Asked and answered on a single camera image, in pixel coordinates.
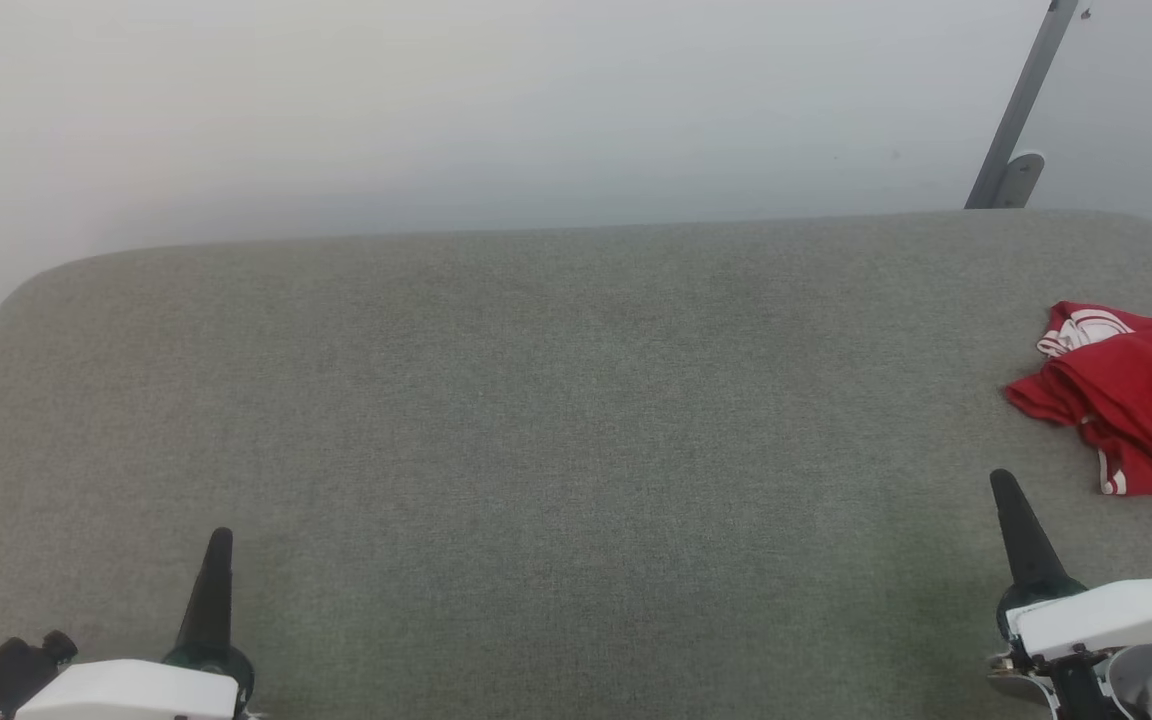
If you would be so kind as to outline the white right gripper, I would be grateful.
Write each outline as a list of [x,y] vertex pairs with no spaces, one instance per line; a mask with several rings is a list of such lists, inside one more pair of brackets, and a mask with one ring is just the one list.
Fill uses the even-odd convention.
[[1059,661],[1092,670],[1106,696],[1143,696],[1152,679],[1152,579],[1089,589],[1070,577],[1014,473],[990,473],[1011,585],[998,602],[1007,651],[987,679],[1005,696],[1055,696]]

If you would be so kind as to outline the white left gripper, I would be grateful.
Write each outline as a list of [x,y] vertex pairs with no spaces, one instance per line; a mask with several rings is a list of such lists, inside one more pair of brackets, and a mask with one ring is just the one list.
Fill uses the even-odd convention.
[[15,719],[244,719],[256,673],[230,642],[233,533],[219,526],[160,662],[74,664],[15,711]]

